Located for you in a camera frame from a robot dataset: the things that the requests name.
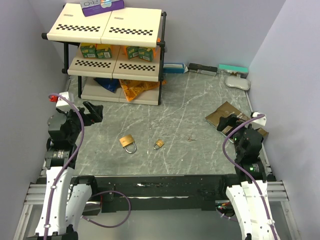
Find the small key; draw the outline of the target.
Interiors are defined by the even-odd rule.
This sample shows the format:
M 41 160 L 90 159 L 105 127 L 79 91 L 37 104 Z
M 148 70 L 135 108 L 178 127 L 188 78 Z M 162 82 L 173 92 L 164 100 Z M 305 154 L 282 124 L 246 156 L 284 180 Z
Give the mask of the small key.
M 195 141 L 195 139 L 193 138 L 192 135 L 190 135 L 190 136 L 187 138 L 187 141 L 188 141 L 188 142 L 192 142 L 192 141 Z

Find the small brass padlock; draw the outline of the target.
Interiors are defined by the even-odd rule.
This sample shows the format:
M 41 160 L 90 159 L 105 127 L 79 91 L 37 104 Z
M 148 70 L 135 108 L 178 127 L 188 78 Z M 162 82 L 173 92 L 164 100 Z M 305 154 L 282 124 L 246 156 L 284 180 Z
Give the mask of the small brass padlock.
M 165 144 L 165 143 L 164 143 L 163 140 L 158 139 L 158 140 L 155 142 L 155 144 L 154 144 L 154 146 L 153 146 L 153 149 L 154 149 L 154 150 L 159 150 L 164 144 Z

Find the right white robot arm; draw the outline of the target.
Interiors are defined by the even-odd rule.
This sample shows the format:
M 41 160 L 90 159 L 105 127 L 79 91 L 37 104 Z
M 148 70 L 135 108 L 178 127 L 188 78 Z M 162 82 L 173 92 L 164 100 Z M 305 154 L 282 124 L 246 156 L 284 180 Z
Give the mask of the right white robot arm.
M 265 126 L 266 116 L 255 112 L 247 121 L 236 114 L 220 117 L 216 128 L 219 132 L 231 127 L 223 145 L 232 139 L 235 160 L 227 154 L 225 157 L 234 165 L 240 183 L 225 182 L 218 187 L 218 193 L 223 199 L 229 199 L 242 239 L 278 240 L 280 237 L 269 204 L 267 175 L 260 159 L 264 137 L 253 124 Z

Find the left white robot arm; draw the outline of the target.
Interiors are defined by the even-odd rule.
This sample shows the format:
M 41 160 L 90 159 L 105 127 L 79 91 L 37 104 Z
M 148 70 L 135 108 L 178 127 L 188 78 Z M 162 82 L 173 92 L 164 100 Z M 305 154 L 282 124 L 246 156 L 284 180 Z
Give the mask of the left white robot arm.
M 78 156 L 77 139 L 84 127 L 103 120 L 103 106 L 83 102 L 77 111 L 57 109 L 48 121 L 45 154 L 46 188 L 40 220 L 32 240 L 76 240 L 87 201 L 99 195 L 93 175 L 73 177 Z

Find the brown foil pouch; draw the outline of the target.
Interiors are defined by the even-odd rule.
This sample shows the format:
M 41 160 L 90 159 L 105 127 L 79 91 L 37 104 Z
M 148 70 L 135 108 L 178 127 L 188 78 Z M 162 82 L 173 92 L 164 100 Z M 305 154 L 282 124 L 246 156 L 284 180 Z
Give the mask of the brown foil pouch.
M 213 113 L 209 114 L 208 116 L 205 117 L 205 120 L 207 122 L 209 122 L 212 126 L 214 126 L 215 128 L 217 128 L 218 124 L 219 124 L 219 120 L 220 117 L 224 117 L 227 118 L 229 115 L 231 114 L 235 114 L 237 115 L 237 117 L 239 119 L 243 119 L 245 121 L 249 120 L 251 118 L 251 116 L 245 115 L 243 112 L 241 112 L 239 109 L 237 109 L 236 107 L 234 107 L 233 105 L 231 105 L 228 101 L 226 101 L 225 103 L 223 103 L 221 106 L 219 106 Z M 231 127 L 226 127 L 222 132 L 220 132 L 221 134 L 223 134 L 224 136 L 227 136 L 231 131 L 228 132 L 228 130 L 230 130 Z M 267 132 L 266 130 L 264 130 L 263 128 L 258 128 L 257 131 L 262 134 L 262 136 L 265 138 L 269 135 L 269 132 Z

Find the blue snack bag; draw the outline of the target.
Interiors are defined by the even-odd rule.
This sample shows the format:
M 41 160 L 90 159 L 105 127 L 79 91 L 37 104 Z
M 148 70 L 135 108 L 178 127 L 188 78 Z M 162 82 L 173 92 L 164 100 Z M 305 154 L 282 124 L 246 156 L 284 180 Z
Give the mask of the blue snack bag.
M 94 80 L 101 85 L 104 89 L 115 93 L 116 90 L 119 88 L 120 83 L 119 80 L 116 78 L 102 78 L 102 77 L 95 77 Z

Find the grey white pad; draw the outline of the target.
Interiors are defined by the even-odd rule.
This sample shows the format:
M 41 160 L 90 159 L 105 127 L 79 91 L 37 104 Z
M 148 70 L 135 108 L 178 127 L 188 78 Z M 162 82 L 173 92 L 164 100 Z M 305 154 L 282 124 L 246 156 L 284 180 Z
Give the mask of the grey white pad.
M 230 88 L 237 88 L 243 91 L 248 91 L 251 88 L 251 82 L 248 79 L 237 76 L 228 76 L 225 79 L 225 84 Z

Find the large brass padlock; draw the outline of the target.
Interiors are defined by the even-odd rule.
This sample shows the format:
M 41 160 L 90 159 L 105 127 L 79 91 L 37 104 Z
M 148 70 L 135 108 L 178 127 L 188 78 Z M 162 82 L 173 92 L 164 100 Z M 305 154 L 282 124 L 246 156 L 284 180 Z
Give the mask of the large brass padlock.
M 123 136 L 119 139 L 119 142 L 122 146 L 122 148 L 128 153 L 128 154 L 134 154 L 137 151 L 137 145 L 135 143 L 135 140 L 131 134 L 128 134 L 126 136 Z

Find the orange snack bag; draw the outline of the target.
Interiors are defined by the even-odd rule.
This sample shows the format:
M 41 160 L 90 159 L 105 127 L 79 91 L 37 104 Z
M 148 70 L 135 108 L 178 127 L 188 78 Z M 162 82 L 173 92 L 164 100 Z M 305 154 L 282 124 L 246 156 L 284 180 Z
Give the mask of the orange snack bag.
M 155 89 L 160 86 L 160 82 L 141 81 L 141 80 L 127 80 L 120 79 L 119 84 L 124 92 L 127 101 L 131 102 L 137 96 L 145 91 Z

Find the teal white box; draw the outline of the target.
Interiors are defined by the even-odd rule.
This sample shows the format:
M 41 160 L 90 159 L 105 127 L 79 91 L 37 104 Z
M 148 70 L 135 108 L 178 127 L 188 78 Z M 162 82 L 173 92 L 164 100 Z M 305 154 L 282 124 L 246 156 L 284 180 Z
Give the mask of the teal white box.
M 235 75 L 235 76 L 240 74 L 241 78 L 246 78 L 248 76 L 249 70 L 246 67 L 219 64 L 217 73 L 221 75 Z

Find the black long box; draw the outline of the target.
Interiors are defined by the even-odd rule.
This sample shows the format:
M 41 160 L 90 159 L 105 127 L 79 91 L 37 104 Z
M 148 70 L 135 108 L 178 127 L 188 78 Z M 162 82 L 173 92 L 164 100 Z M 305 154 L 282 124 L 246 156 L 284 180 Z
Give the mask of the black long box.
M 188 70 L 192 73 L 208 75 L 215 77 L 218 72 L 218 68 L 214 66 L 206 66 L 197 63 L 189 63 Z

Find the green yellow carton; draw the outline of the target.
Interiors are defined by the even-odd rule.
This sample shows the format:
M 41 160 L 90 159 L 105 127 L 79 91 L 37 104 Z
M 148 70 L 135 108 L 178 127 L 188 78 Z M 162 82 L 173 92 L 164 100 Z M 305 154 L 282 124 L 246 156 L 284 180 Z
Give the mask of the green yellow carton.
M 97 44 L 96 43 L 81 43 L 80 52 L 85 59 L 95 59 L 97 58 Z
M 125 53 L 126 53 L 128 60 L 136 58 L 139 56 L 139 47 L 138 46 L 126 46 Z
M 154 59 L 153 48 L 150 47 L 139 47 L 138 48 L 138 57 L 142 60 L 152 62 Z
M 113 56 L 110 44 L 98 44 L 96 46 L 96 57 L 98 59 L 109 59 Z

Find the cream black three-tier shelf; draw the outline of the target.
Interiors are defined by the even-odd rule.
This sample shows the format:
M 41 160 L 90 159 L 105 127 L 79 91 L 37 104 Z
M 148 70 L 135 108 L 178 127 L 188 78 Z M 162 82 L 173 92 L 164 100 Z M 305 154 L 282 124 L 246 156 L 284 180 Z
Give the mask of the cream black three-tier shelf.
M 62 72 L 77 77 L 84 100 L 158 106 L 161 103 L 167 13 L 124 7 L 85 16 L 67 3 L 44 40 L 63 44 Z

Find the green yellow carton far left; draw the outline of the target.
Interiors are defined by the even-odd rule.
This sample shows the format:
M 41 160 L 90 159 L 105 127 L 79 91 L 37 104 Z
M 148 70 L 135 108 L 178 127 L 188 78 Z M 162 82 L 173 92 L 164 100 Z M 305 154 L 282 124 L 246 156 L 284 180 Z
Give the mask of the green yellow carton far left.
M 95 59 L 97 58 L 97 44 L 96 43 L 81 43 L 80 52 L 85 59 Z

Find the green yellow carton right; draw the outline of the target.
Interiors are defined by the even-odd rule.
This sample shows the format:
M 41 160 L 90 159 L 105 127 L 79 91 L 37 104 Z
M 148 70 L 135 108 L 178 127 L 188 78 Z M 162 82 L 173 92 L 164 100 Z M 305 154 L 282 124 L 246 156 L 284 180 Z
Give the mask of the green yellow carton right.
M 152 62 L 154 59 L 153 48 L 150 47 L 139 47 L 138 48 L 138 57 L 142 60 Z

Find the blue white flat box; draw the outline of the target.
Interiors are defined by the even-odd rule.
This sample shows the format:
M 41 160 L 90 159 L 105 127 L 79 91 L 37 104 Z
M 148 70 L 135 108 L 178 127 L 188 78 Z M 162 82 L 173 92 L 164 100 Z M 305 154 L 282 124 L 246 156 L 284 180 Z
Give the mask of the blue white flat box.
M 189 69 L 184 63 L 164 63 L 163 72 L 165 74 L 184 74 Z

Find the purple white box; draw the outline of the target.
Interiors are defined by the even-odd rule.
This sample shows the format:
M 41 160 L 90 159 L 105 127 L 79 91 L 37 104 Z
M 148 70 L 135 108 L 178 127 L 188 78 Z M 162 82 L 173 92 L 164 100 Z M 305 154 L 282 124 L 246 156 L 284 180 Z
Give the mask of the purple white box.
M 85 17 L 120 10 L 125 7 L 124 0 L 84 0 L 80 2 Z

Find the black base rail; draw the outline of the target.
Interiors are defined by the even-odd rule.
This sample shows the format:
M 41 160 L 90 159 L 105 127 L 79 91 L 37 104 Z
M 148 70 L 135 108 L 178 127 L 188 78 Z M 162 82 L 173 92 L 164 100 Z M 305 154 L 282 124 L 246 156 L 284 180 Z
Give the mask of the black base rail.
M 226 201 L 227 187 L 239 185 L 235 174 L 97 176 L 93 197 L 102 213 L 118 211 L 186 210 L 215 211 Z

